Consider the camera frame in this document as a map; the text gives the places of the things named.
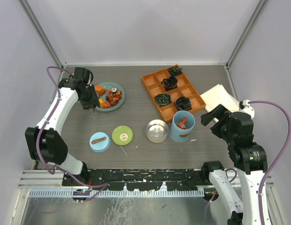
white cable tray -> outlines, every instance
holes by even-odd
[[[31,198],[68,198],[68,197],[89,197],[97,193],[92,191],[89,196],[73,195],[75,189],[32,189],[29,193]],[[197,191],[101,191],[97,196],[99,198],[116,198],[116,197],[204,197],[204,189],[198,188]]]

green lid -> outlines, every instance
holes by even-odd
[[[126,145],[129,144],[133,139],[133,131],[130,127],[119,126],[112,132],[112,140],[115,144]]]

food item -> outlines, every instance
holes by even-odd
[[[118,98],[118,99],[122,99],[122,92],[119,90],[118,92],[114,93],[113,96]]]
[[[99,98],[99,103],[101,105],[102,103],[104,103],[104,101],[101,98]]]
[[[181,122],[178,124],[176,123],[177,127],[186,130],[188,128],[188,126],[184,125],[184,123],[187,121],[187,117],[184,117],[183,120],[181,120]]]
[[[94,88],[95,88],[95,91],[97,91],[100,96],[102,96],[105,93],[105,89],[103,89],[101,86],[97,85]]]
[[[106,93],[107,93],[106,100],[107,100],[107,97],[108,97],[109,100],[107,100],[107,101],[112,101],[112,99],[113,99],[112,91],[106,90]]]
[[[114,97],[114,98],[113,98],[113,101],[110,102],[110,104],[111,104],[112,106],[114,106],[114,105],[116,105],[118,102],[119,102],[119,99]]]
[[[100,105],[101,108],[109,108],[111,107],[111,103],[110,102],[104,102]]]
[[[117,92],[117,88],[112,88],[111,91],[113,94],[115,94]]]
[[[106,92],[106,102],[104,102],[102,99],[101,99],[101,102],[100,102],[100,106],[101,108],[109,108],[111,106],[114,106],[116,105],[120,99],[122,99],[122,92],[119,90],[117,91],[117,88],[112,88],[111,90],[105,90],[104,91]]]

blue container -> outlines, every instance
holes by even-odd
[[[184,117],[187,117],[185,125],[187,125],[188,127],[186,130],[181,129],[176,125],[176,123],[180,123]],[[189,134],[191,133],[191,130],[193,129],[195,122],[196,120],[190,112],[178,111],[173,117],[172,125],[170,127],[170,137],[175,142],[185,142]]]
[[[91,142],[95,139],[99,139],[102,137],[106,137],[106,140],[98,142],[96,144],[92,144]],[[95,151],[95,152],[102,152],[105,151],[109,145],[110,145],[110,138],[107,134],[103,133],[103,132],[97,132],[95,134],[93,134],[89,140],[89,145],[90,148]]]

tin lid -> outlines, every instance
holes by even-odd
[[[126,145],[129,144],[133,139],[133,131],[130,127],[119,126],[112,132],[112,140],[115,144]]]
[[[95,139],[99,139],[102,137],[106,137],[106,140],[98,142],[96,144],[92,144],[92,141]],[[95,134],[93,134],[89,140],[89,145],[91,147],[91,149],[95,152],[102,152],[105,151],[109,145],[110,145],[110,138],[107,134],[103,133],[103,132],[97,132]]]

